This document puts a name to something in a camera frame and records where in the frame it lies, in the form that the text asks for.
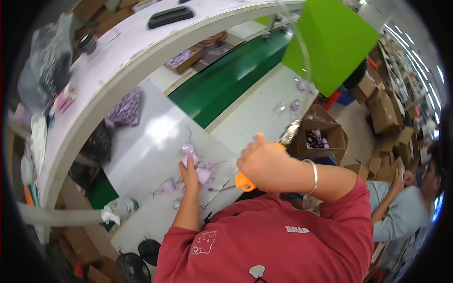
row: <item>orange tool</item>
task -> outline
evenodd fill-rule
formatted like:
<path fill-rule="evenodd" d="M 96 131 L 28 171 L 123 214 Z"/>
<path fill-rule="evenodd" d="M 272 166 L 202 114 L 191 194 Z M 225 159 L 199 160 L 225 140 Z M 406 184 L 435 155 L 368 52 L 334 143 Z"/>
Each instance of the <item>orange tool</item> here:
<path fill-rule="evenodd" d="M 257 133 L 256 135 L 259 137 L 264 137 L 263 133 Z M 280 143 L 274 142 L 274 145 L 281 150 L 286 150 L 286 147 Z M 236 175 L 236 187 L 241 188 L 245 192 L 251 192 L 256 188 L 252 181 L 250 181 L 250 179 L 247 178 L 247 176 L 242 172 L 239 172 Z"/>

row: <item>light blue shirt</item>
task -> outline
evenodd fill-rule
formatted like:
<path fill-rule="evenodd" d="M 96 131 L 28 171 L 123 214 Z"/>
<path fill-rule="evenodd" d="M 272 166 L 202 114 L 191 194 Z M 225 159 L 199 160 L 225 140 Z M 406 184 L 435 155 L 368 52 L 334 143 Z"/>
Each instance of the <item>light blue shirt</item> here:
<path fill-rule="evenodd" d="M 371 213 L 376 210 L 390 190 L 391 184 L 383 181 L 368 181 Z M 418 228 L 428 224 L 434 216 L 434 203 L 431 212 L 425 209 L 421 191 L 416 186 L 404 188 L 392 201 L 384 219 L 374 224 L 373 240 L 388 242 L 409 237 Z"/>

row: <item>white logo on shirt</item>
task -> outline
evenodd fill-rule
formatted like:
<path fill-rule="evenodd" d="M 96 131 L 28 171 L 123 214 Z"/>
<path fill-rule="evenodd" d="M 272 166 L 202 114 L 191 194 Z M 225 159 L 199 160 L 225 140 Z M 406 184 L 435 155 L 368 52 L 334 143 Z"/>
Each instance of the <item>white logo on shirt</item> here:
<path fill-rule="evenodd" d="M 294 227 L 294 226 L 285 226 L 286 228 L 286 231 L 288 233 L 301 233 L 301 234 L 306 234 L 306 233 L 309 233 L 310 230 L 308 230 L 307 228 L 300 228 L 300 227 Z"/>
<path fill-rule="evenodd" d="M 208 254 L 216 241 L 217 230 L 204 232 L 192 243 L 191 254 Z"/>

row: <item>silver bracelet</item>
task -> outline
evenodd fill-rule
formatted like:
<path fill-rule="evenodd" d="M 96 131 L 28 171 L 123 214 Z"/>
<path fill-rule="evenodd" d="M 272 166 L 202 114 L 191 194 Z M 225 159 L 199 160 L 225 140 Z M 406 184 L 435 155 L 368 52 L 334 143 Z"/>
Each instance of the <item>silver bracelet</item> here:
<path fill-rule="evenodd" d="M 313 173 L 314 173 L 314 188 L 311 192 L 309 192 L 308 194 L 306 195 L 311 195 L 315 190 L 316 188 L 318 187 L 318 170 L 316 169 L 316 164 L 315 162 L 313 162 L 313 160 L 311 159 L 304 159 L 302 160 L 302 162 L 308 162 L 312 165 L 313 167 Z"/>

